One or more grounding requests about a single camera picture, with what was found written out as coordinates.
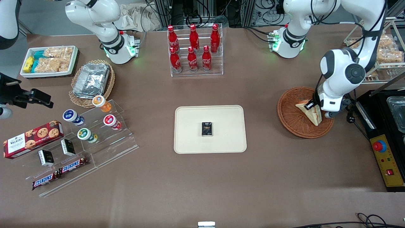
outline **blue lid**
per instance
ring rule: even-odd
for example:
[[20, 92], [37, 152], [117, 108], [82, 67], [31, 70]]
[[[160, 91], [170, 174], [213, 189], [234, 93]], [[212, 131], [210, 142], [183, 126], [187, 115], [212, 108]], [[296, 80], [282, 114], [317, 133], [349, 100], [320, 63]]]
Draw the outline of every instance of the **blue lid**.
[[68, 109], [63, 113], [63, 119], [72, 122], [77, 118], [77, 113], [73, 109]]

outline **red cookie box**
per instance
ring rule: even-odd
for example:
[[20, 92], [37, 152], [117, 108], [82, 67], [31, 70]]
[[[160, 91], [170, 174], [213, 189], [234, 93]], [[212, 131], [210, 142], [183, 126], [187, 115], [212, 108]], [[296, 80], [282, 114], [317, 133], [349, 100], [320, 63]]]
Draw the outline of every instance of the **red cookie box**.
[[3, 142], [4, 157], [14, 159], [62, 138], [62, 124], [56, 120]]

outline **red button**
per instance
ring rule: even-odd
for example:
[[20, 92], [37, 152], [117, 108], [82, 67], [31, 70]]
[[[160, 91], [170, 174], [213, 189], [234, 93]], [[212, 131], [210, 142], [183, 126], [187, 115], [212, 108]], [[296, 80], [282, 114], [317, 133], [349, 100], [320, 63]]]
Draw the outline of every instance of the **red button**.
[[374, 148], [376, 151], [382, 151], [382, 150], [383, 150], [382, 143], [380, 143], [380, 142], [375, 142], [375, 143], [373, 143], [373, 148]]

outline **emergency stop button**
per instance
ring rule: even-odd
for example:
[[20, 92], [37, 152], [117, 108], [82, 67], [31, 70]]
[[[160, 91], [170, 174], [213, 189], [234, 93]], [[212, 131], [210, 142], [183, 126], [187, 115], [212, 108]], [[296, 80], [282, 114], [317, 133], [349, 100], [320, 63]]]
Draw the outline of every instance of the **emergency stop button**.
[[387, 144], [382, 140], [378, 140], [373, 143], [373, 149], [380, 153], [384, 153], [387, 150]]

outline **yellow control panel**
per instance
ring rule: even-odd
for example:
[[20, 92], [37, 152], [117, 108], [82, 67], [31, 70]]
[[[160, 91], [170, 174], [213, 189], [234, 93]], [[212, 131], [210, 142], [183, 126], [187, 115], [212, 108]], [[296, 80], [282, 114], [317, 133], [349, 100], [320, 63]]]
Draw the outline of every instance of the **yellow control panel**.
[[385, 135], [370, 139], [371, 146], [377, 159], [378, 166], [387, 187], [404, 186], [404, 181], [399, 173], [395, 159]]

